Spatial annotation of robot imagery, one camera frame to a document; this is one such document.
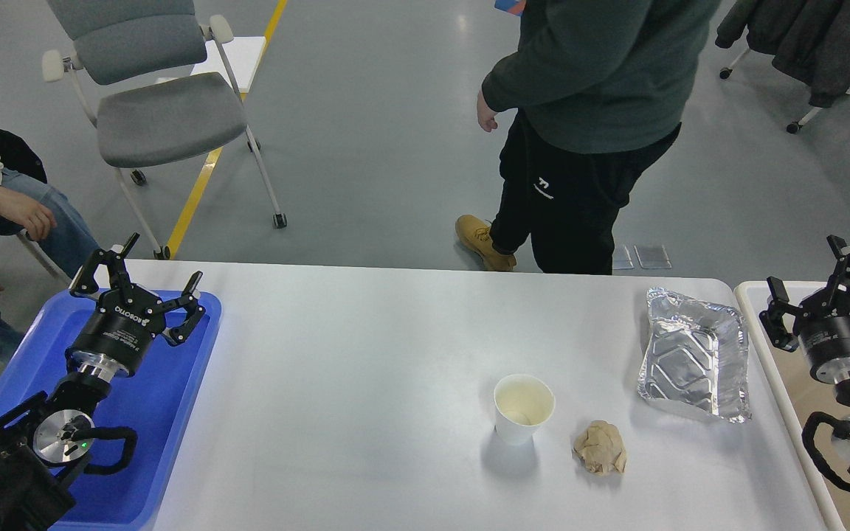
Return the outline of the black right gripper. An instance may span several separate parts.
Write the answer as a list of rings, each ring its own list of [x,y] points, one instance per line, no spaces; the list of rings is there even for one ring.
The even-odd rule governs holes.
[[[826,286],[793,305],[782,279],[768,277],[770,298],[759,319],[774,347],[792,353],[801,344],[810,376],[836,384],[850,378],[850,246],[836,235],[826,239],[837,259]]]

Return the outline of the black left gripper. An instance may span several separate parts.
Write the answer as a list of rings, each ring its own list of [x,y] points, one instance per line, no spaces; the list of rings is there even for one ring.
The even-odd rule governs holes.
[[[132,233],[122,251],[93,251],[69,285],[75,298],[97,299],[97,309],[85,323],[80,335],[65,352],[67,370],[85,371],[85,366],[98,367],[99,378],[135,376],[156,335],[162,333],[170,346],[185,343],[200,322],[206,308],[199,303],[198,285],[203,272],[191,275],[175,299],[162,301],[159,294],[136,287],[125,267],[125,257],[139,239]],[[109,286],[99,294],[95,274],[99,266],[107,268]],[[184,310],[185,318],[178,326],[165,327],[165,315]]]

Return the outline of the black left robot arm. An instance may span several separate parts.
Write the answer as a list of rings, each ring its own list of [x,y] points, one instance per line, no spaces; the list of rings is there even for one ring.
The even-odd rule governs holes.
[[[83,474],[114,475],[134,457],[137,431],[98,426],[98,404],[114,378],[135,376],[155,339],[182,345],[206,315],[196,271],[174,299],[131,279],[120,251],[98,249],[69,286],[94,300],[94,312],[64,352],[67,374],[0,417],[0,530],[45,530],[75,506],[71,486]]]

